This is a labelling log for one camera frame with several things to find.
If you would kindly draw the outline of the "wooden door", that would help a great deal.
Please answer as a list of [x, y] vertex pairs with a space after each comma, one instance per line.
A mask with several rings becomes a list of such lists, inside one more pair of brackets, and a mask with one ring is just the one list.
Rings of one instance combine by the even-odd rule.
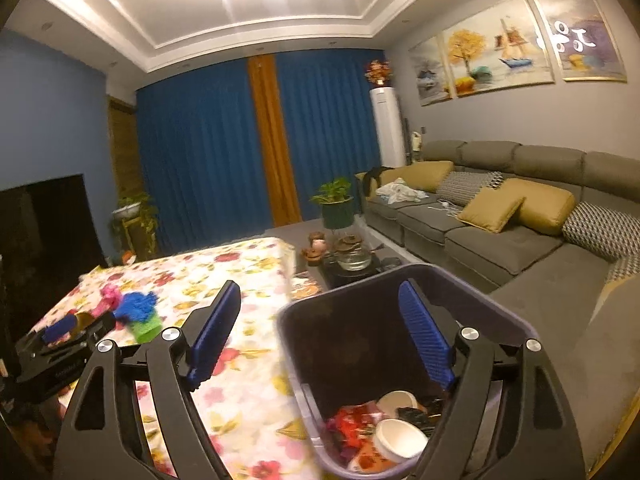
[[136, 109], [112, 96], [107, 98], [107, 103], [108, 136], [117, 195], [119, 198], [132, 197], [144, 191]]

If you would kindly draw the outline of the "grey trash bin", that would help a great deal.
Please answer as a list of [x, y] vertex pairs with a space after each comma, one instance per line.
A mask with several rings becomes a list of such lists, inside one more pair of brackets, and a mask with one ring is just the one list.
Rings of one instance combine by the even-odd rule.
[[398, 290], [415, 280], [427, 300], [462, 326], [497, 344], [518, 347], [536, 330], [478, 289], [434, 264], [406, 264], [370, 278], [296, 300], [277, 316], [284, 366], [319, 467], [355, 479], [326, 420], [345, 405], [406, 390], [424, 400], [436, 393], [398, 307]]

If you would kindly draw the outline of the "red flower decoration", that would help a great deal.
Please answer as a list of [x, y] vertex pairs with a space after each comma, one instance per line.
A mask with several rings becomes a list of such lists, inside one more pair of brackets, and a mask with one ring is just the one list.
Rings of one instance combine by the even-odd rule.
[[389, 62], [372, 60], [367, 65], [364, 76], [370, 84], [374, 84], [377, 87], [386, 87], [392, 81], [393, 71]]

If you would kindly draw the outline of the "tea set tray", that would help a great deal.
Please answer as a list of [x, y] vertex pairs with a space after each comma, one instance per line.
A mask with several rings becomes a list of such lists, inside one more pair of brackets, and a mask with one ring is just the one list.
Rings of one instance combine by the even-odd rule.
[[312, 232], [308, 240], [299, 255], [307, 266], [318, 270], [327, 289], [372, 278], [404, 264], [397, 256], [380, 257], [378, 252], [385, 246], [372, 248], [358, 234], [337, 237], [332, 245], [321, 232]]

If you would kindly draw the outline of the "yellow cushion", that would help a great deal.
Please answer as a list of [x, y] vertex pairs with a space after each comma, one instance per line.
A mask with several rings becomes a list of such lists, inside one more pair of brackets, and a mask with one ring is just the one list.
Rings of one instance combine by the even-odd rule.
[[438, 162], [415, 162], [409, 166], [398, 168], [375, 167], [366, 172], [356, 174], [364, 197], [375, 196], [375, 191], [382, 185], [404, 180], [409, 188], [424, 192], [435, 192], [439, 185], [454, 171], [454, 163], [450, 160]]
[[524, 203], [525, 197], [501, 188], [481, 188], [456, 218], [467, 226], [498, 234]]
[[506, 179], [499, 191], [522, 200], [514, 214], [520, 226], [549, 236], [561, 234], [577, 203], [575, 196], [564, 188], [518, 178]]

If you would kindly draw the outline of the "plant on stand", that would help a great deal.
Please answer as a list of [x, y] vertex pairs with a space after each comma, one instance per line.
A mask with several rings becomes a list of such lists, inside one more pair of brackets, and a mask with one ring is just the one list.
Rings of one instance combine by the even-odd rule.
[[122, 196], [112, 211], [111, 231], [122, 255], [134, 255], [137, 261], [158, 256], [157, 208], [152, 197], [142, 192]]

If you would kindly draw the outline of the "yellow cushion far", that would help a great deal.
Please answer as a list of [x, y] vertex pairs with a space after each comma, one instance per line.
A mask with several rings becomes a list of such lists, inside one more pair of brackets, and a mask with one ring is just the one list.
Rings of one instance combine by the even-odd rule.
[[409, 188], [424, 192], [435, 192], [439, 185], [454, 171], [454, 163], [450, 160], [438, 162], [415, 162], [409, 166], [398, 168], [375, 167], [366, 172], [356, 174], [364, 197], [375, 196], [375, 191], [382, 185], [404, 180]]

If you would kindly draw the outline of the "white paper cup left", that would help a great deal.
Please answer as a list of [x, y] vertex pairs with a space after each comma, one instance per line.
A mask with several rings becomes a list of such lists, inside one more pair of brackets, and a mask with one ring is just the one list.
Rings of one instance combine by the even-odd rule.
[[397, 418], [401, 408], [419, 407], [416, 397], [406, 390], [394, 390], [386, 393], [375, 404], [388, 418]]

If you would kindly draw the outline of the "grey sectional sofa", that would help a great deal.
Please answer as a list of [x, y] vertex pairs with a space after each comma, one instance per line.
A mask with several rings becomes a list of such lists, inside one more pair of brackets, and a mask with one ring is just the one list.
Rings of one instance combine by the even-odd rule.
[[[564, 188], [639, 219], [639, 163], [605, 152], [510, 141], [434, 141], [420, 162], [454, 171], [500, 171]], [[529, 322], [552, 359], [576, 420], [590, 474], [626, 445], [639, 420], [639, 253], [609, 262], [562, 235], [520, 226], [489, 233], [456, 215], [465, 206], [435, 192], [419, 203], [358, 198], [368, 226], [422, 260], [442, 266]]]

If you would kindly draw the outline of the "red snack bag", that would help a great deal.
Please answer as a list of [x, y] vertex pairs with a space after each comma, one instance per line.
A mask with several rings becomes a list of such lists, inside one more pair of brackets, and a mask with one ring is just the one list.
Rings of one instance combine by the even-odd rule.
[[370, 442], [379, 422], [387, 415], [373, 401], [342, 406], [326, 421], [326, 430], [342, 463], [347, 464]]

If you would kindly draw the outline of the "floral tablecloth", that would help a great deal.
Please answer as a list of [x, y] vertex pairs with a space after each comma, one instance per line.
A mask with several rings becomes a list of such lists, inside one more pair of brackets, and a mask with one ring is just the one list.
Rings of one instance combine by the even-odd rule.
[[253, 238], [166, 258], [94, 269], [37, 323], [91, 312], [104, 288], [152, 292], [164, 326], [181, 326], [209, 306], [226, 281], [241, 289], [241, 309], [213, 375], [193, 393], [205, 430], [235, 479], [319, 479], [302, 416], [286, 378], [276, 318], [292, 300], [295, 250], [275, 237]]

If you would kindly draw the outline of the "potted plant by sofa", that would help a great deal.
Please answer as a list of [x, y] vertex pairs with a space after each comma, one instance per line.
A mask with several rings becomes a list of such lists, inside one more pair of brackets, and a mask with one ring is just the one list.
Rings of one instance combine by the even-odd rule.
[[352, 182], [346, 177], [323, 183], [310, 201], [320, 207], [322, 223], [326, 229], [342, 230], [354, 223]]

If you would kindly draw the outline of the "yellow cushion back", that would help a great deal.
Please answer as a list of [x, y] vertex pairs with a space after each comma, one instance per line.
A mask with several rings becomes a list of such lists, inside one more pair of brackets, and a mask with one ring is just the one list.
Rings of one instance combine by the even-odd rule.
[[518, 178], [506, 179], [499, 191], [522, 200], [514, 214], [520, 226], [549, 236], [561, 234], [577, 203], [575, 196], [564, 188]]

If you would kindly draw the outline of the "black television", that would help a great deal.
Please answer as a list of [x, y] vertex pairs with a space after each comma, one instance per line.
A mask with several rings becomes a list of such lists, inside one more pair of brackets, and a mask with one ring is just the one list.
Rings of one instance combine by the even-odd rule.
[[25, 336], [78, 284], [106, 260], [94, 228], [81, 174], [1, 192], [2, 283], [6, 327]]

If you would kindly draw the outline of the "orange curtain strip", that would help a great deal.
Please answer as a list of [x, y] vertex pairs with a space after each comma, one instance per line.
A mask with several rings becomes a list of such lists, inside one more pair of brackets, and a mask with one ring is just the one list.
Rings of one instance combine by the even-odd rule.
[[278, 86], [276, 57], [251, 56], [247, 73], [274, 226], [302, 221]]

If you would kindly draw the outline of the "yellow cushion front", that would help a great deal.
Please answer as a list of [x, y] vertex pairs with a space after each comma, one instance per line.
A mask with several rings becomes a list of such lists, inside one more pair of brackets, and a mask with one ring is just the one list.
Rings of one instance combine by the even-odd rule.
[[524, 203], [525, 197], [501, 188], [481, 188], [456, 218], [467, 226], [498, 234]]

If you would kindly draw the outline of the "blue foam net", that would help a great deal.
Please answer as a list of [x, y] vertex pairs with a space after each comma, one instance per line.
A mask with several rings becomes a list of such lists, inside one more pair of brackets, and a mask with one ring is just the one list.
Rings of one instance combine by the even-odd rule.
[[157, 296], [154, 292], [130, 292], [114, 311], [114, 318], [122, 322], [145, 323], [155, 314]]

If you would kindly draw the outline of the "white standing air conditioner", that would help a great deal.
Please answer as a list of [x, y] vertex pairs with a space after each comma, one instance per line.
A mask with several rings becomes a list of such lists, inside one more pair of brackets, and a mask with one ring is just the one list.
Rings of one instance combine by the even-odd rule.
[[370, 90], [370, 98], [382, 165], [392, 168], [405, 166], [405, 140], [395, 90], [376, 87]]

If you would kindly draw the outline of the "small pink plastic bag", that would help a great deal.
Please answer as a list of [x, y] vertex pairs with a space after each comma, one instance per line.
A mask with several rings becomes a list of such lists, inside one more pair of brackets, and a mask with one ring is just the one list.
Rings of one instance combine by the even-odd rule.
[[98, 318], [107, 311], [116, 310], [122, 303], [122, 292], [114, 284], [106, 284], [100, 290], [101, 299], [91, 311], [94, 318]]

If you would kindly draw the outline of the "small black plastic bag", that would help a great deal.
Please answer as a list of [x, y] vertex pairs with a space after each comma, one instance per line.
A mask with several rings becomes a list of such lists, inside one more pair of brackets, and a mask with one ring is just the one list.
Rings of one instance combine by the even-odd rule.
[[427, 437], [431, 437], [442, 419], [445, 400], [442, 398], [428, 399], [425, 405], [419, 404], [416, 408], [398, 408], [397, 417], [421, 430]]

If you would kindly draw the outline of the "purple right painting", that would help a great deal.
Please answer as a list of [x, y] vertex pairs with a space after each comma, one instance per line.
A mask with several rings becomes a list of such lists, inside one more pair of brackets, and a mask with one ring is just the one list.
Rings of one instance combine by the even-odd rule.
[[627, 82], [610, 26], [597, 0], [534, 0], [562, 79]]

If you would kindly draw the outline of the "tree and ship painting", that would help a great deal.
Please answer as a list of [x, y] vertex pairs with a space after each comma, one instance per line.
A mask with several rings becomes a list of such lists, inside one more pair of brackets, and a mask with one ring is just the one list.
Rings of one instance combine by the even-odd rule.
[[457, 96], [554, 83], [527, 0], [502, 0], [446, 28], [442, 41]]

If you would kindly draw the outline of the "patterned cushion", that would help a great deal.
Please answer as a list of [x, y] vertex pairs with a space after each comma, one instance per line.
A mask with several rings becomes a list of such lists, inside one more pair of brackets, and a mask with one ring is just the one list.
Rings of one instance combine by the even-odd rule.
[[456, 206], [466, 206], [482, 188], [498, 188], [503, 180], [503, 173], [500, 171], [451, 171], [440, 182], [436, 194], [446, 202]]
[[639, 232], [637, 217], [587, 202], [578, 203], [562, 225], [567, 243], [609, 262], [637, 255]]

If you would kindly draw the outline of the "patterned cushion near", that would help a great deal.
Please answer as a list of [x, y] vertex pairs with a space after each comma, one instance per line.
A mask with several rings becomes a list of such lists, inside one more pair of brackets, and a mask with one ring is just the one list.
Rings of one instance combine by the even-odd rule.
[[637, 255], [639, 232], [637, 217], [587, 202], [578, 203], [562, 225], [567, 243], [609, 262]]

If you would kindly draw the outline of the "white cloth on sofa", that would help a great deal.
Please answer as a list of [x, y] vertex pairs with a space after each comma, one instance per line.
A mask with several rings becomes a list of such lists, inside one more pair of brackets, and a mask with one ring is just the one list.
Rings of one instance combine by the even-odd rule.
[[375, 195], [387, 205], [419, 203], [430, 197], [427, 192], [410, 188], [403, 178], [398, 178], [377, 188]]

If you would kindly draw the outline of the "orange patterned paper cup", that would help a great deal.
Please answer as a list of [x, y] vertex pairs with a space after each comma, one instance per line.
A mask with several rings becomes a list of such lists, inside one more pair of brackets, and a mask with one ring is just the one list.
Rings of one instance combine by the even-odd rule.
[[364, 440], [347, 469], [363, 474], [388, 471], [419, 457], [427, 442], [428, 437], [418, 427], [400, 419], [384, 419]]

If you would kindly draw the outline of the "small landscape painting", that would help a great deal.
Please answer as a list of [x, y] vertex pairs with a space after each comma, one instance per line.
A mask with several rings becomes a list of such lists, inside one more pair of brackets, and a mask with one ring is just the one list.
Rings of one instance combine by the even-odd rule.
[[427, 106], [451, 99], [446, 64], [439, 36], [423, 40], [409, 50], [419, 102]]

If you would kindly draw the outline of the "blue curtain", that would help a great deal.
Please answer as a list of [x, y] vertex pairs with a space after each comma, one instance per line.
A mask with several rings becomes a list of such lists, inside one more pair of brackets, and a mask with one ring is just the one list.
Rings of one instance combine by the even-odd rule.
[[[370, 49], [274, 54], [303, 220], [311, 196], [381, 162], [364, 73]], [[138, 142], [163, 252], [238, 240], [272, 228], [247, 60], [214, 64], [140, 89]]]

